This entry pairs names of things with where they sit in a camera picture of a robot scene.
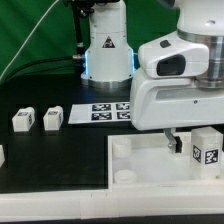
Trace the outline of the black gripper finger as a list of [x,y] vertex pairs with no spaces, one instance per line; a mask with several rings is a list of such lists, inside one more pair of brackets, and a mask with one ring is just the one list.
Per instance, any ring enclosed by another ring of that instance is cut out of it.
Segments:
[[164,134],[168,139],[168,148],[172,153],[181,153],[182,152],[182,141],[179,136],[175,136],[174,128],[164,129]]

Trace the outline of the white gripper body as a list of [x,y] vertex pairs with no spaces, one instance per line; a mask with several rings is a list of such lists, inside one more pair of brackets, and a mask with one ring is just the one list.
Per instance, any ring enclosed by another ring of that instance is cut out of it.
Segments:
[[224,89],[197,88],[190,78],[152,79],[138,69],[130,117],[137,130],[223,124]]

